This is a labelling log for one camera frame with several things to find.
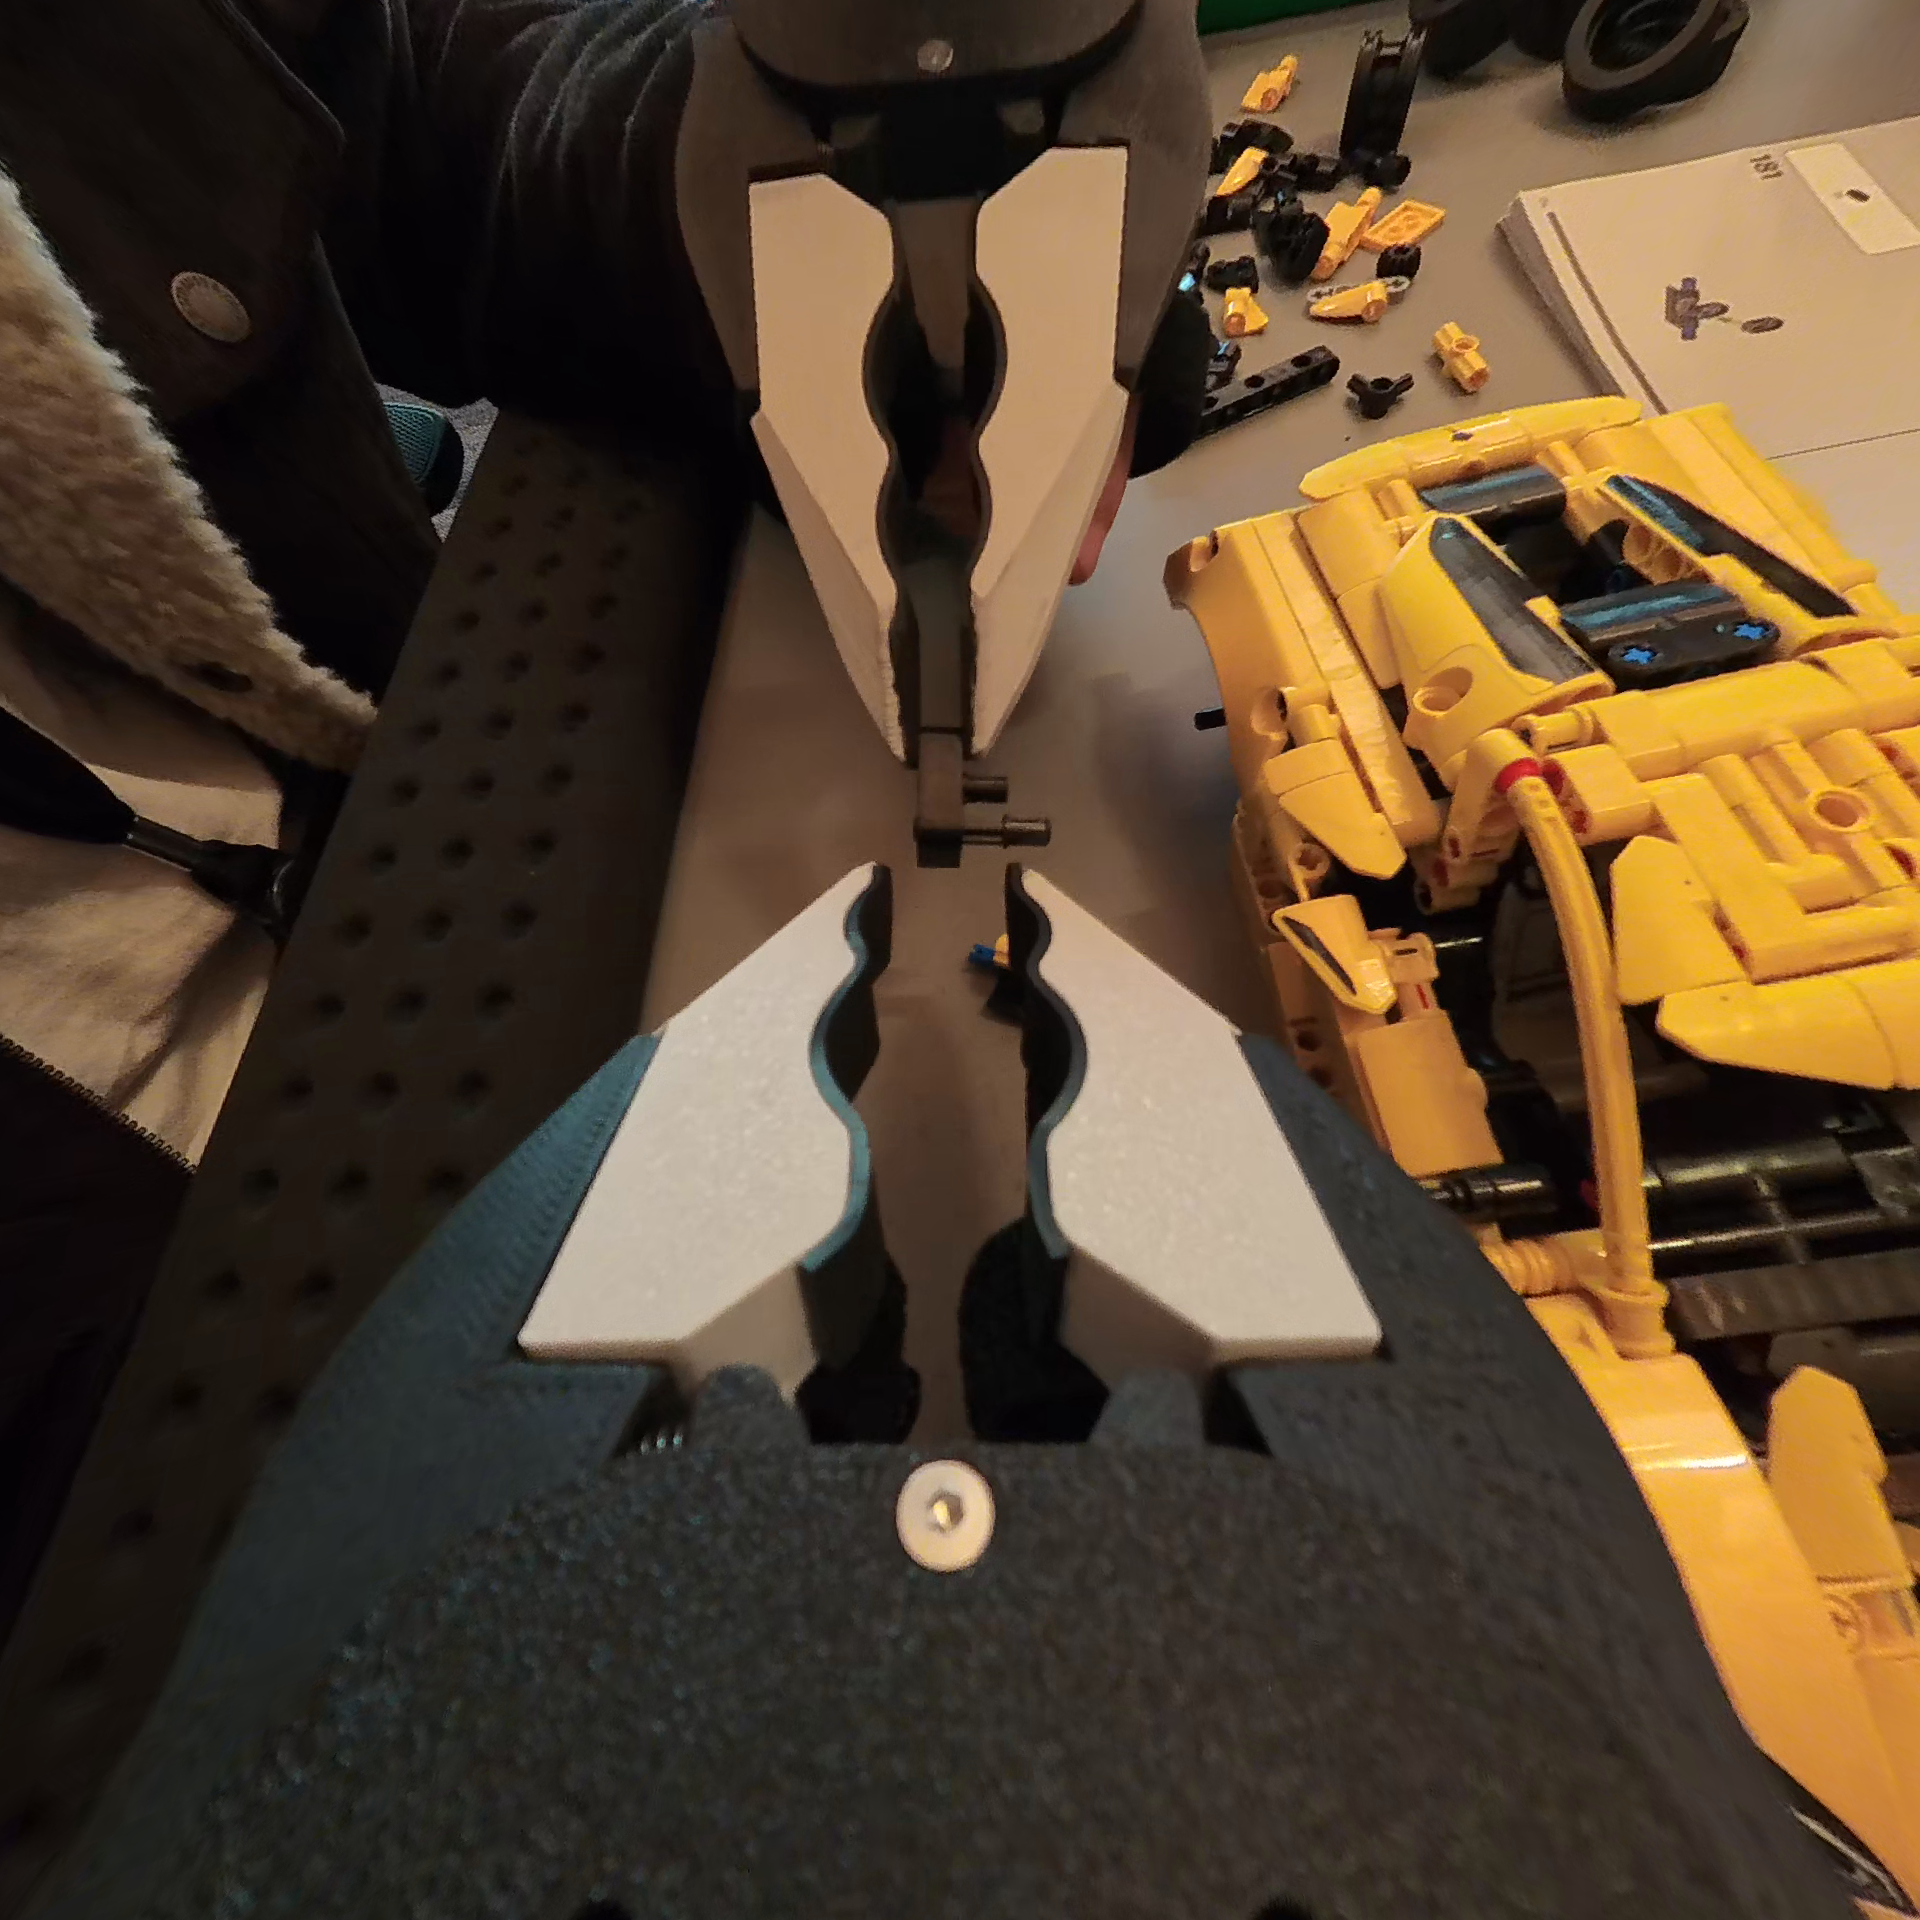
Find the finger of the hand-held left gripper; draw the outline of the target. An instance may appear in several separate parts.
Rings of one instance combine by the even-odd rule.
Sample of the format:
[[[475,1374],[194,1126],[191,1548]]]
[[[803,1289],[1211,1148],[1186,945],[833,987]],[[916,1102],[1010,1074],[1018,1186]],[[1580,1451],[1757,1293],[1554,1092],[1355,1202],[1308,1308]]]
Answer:
[[[753,434],[849,680],[908,762],[893,664],[895,574],[881,541],[893,451],[868,355],[895,288],[881,208],[823,174],[750,185],[758,402]]]
[[[972,288],[997,349],[966,555],[975,754],[995,746],[1035,673],[1121,445],[1127,164],[1123,146],[1050,148],[974,217]]]

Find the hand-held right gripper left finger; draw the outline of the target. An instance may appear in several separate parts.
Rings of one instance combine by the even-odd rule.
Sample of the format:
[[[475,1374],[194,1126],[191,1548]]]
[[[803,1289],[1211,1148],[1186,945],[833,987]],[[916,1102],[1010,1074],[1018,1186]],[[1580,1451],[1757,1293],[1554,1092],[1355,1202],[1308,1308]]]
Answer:
[[[893,875],[855,864],[643,1045],[517,1334],[550,1363],[639,1363],[684,1401],[750,1365],[815,1436],[906,1436],[921,1380],[857,1092]]]

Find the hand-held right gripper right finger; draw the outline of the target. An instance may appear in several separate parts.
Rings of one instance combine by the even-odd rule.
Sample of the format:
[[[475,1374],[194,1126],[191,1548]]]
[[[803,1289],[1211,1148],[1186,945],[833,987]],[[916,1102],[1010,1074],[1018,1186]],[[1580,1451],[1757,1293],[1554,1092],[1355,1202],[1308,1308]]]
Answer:
[[[1054,881],[1003,882],[1023,1212],[959,1302],[966,1420],[1076,1442],[1138,1374],[1375,1361],[1386,1331],[1268,1096],[1268,1054]]]

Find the black brick connector with pins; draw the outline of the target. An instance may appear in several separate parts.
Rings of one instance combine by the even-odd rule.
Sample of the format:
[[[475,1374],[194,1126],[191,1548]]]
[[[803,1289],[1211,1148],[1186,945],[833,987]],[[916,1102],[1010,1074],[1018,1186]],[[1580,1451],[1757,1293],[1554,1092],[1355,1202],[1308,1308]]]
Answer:
[[[980,765],[957,732],[935,726],[919,734],[911,836],[924,869],[951,870],[972,851],[1047,848],[1052,821],[1010,811],[1007,777]]]

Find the person's left forearm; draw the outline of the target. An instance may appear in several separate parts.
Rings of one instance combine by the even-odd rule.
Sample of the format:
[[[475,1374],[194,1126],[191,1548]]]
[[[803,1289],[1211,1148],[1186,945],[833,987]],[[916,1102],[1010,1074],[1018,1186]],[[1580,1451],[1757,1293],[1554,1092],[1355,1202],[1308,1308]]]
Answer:
[[[342,133],[326,260],[378,382],[724,443],[676,142],[724,5],[326,5],[301,77]]]

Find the black brick beam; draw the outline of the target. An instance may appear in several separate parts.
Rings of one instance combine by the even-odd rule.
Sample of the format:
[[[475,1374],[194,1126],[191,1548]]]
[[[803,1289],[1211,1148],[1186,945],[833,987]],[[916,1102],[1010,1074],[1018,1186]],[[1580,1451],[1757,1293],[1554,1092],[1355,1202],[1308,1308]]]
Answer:
[[[1286,402],[1324,390],[1339,373],[1331,348],[1314,345],[1258,373],[1231,374],[1215,384],[1202,404],[1195,436],[1262,418]]]

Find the black toy wheel rim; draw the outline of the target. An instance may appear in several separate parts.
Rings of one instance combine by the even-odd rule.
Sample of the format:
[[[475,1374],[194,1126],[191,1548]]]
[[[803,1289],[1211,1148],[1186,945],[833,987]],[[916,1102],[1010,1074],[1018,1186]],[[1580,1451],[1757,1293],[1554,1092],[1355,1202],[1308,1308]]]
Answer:
[[[1342,166],[1364,185],[1398,189],[1410,171],[1401,150],[1413,92],[1425,64],[1427,29],[1407,25],[1398,38],[1359,38],[1337,136]]]

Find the pile of small brick parts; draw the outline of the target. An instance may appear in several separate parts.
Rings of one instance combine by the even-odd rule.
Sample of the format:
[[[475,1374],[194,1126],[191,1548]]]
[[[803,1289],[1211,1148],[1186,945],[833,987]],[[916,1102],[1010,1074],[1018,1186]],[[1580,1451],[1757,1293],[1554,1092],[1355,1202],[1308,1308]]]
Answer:
[[[1334,146],[1294,140],[1281,109],[1301,75],[1297,56],[1254,70],[1236,114],[1214,136],[1182,292],[1211,297],[1230,340],[1265,329],[1259,297],[1302,294],[1309,322],[1375,325],[1403,300],[1425,243],[1447,213],[1358,180]]]

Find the black dimpled foam mat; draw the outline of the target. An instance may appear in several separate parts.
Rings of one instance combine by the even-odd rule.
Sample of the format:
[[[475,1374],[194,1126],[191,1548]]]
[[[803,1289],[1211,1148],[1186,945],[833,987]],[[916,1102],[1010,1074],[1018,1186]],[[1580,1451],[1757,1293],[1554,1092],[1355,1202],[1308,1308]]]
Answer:
[[[322,1368],[635,1029],[743,507],[498,417],[198,1169],[118,1148],[82,1225],[5,1106],[5,1916]]]

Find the teal shoe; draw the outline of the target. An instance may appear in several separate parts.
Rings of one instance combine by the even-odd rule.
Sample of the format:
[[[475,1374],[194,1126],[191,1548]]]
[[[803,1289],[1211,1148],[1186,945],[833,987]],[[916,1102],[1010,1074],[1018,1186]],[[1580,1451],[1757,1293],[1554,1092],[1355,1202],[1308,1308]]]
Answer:
[[[382,395],[401,460],[430,517],[441,517],[462,497],[467,445],[460,428],[434,404]]]

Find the black rubber toy tyre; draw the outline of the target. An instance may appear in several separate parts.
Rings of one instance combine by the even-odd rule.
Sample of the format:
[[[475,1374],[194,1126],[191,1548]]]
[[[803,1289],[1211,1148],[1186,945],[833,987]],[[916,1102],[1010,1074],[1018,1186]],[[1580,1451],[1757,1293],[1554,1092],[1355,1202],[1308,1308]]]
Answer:
[[[1563,51],[1572,114],[1614,124],[1714,86],[1749,24],[1747,3],[1586,3]]]
[[[1535,61],[1558,61],[1581,3],[1407,3],[1425,34],[1425,74],[1453,80],[1513,44]]]

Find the yellow toy brick car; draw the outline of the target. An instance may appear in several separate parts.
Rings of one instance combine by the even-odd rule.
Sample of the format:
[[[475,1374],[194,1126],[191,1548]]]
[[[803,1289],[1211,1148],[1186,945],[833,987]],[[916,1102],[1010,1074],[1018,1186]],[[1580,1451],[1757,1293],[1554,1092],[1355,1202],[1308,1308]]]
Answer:
[[[1915,616],[1722,404],[1301,494],[1165,562],[1281,1034],[1567,1363],[1843,1888],[1915,1916]]]

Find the open instruction booklet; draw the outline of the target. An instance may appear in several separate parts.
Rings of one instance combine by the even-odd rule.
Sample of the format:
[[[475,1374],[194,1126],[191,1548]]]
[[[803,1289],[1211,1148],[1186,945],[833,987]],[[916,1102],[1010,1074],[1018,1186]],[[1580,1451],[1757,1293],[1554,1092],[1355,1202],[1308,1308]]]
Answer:
[[[1500,234],[1603,393],[1772,460],[1915,432],[1918,120],[1517,195]]]

